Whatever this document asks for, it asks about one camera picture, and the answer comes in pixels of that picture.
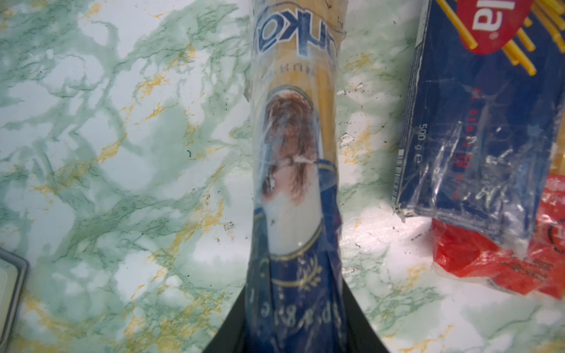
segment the blue pasta box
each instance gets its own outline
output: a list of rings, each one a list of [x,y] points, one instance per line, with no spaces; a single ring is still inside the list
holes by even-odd
[[[426,0],[393,203],[524,255],[563,112],[562,0]]]

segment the gray tray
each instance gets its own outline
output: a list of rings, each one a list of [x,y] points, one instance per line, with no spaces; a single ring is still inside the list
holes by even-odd
[[[6,325],[4,326],[4,332],[0,339],[0,353],[4,353],[6,352],[8,337],[10,336],[10,331],[12,331],[12,325],[14,324],[14,317],[16,316],[18,301],[20,300],[21,288],[24,285],[28,262],[2,248],[0,248],[0,259],[11,263],[18,269],[18,278],[16,279],[16,286],[14,287],[14,294],[12,295],[12,303],[10,304],[10,310],[8,311],[8,317],[6,318]]]

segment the barcode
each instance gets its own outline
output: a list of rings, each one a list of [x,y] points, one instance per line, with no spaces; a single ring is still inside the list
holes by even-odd
[[[398,150],[396,158],[396,171],[394,172],[394,188],[392,191],[392,202],[396,203],[398,198],[398,191],[400,190],[400,178],[402,176],[402,162],[404,161],[404,149]]]

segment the spaghetti package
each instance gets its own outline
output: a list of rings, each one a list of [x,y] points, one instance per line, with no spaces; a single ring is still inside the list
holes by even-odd
[[[559,127],[561,0],[428,0],[393,202],[524,256]]]
[[[520,260],[481,234],[433,221],[434,261],[440,272],[483,278],[490,286],[522,295],[565,294],[565,123],[537,214],[528,255]]]
[[[345,352],[335,87],[346,0],[256,0],[252,352]]]

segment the yellow pasta strand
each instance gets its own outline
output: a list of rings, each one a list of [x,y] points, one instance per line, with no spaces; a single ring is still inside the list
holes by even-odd
[[[561,130],[557,135],[557,152],[549,172],[551,174],[565,175],[565,119],[561,119]]]
[[[559,16],[559,14],[555,12],[555,10],[553,10],[551,7],[540,0],[536,0],[536,3],[541,7],[544,13],[551,19],[551,21],[555,23],[559,30],[565,30],[565,20],[563,20],[561,16]]]
[[[520,64],[528,71],[530,76],[533,76],[537,73],[536,67],[533,63],[528,59],[528,57],[524,54],[524,52],[518,47],[515,41],[510,40],[504,47],[511,53],[511,55],[516,58]]]
[[[557,44],[557,48],[561,53],[565,53],[565,41],[563,41],[563,37],[557,29],[556,26],[551,23],[551,20],[544,14],[541,8],[537,4],[532,5],[532,12],[540,21],[540,23],[545,27],[546,31],[549,32],[555,44]]]
[[[504,52],[504,54],[506,54],[506,56],[508,57],[508,60],[510,60],[510,63],[512,65],[516,66],[520,63],[520,61],[518,59],[516,59],[514,54],[512,54],[510,49],[508,49],[506,46],[502,47],[502,51]]]
[[[534,51],[536,49],[536,45],[532,42],[532,40],[528,37],[526,32],[523,29],[518,29],[518,38],[520,42],[524,45],[526,50]]]
[[[436,1],[438,5],[440,5],[441,9],[445,12],[447,18],[451,21],[451,23],[453,23],[461,37],[463,37],[463,39],[467,42],[469,48],[471,50],[477,48],[479,46],[479,43],[477,43],[477,41],[473,38],[473,35],[471,34],[471,32],[469,32],[467,27],[465,27],[463,22],[461,22],[461,19],[457,17],[457,14],[455,13],[455,11],[453,11],[451,6],[449,6],[449,4],[445,0]]]
[[[556,0],[541,0],[544,3],[546,3],[546,5],[548,5],[549,7],[551,7],[553,10],[555,10],[555,12],[557,12],[560,15],[565,14],[565,6],[563,6],[562,4],[560,4],[559,2],[557,2]]]

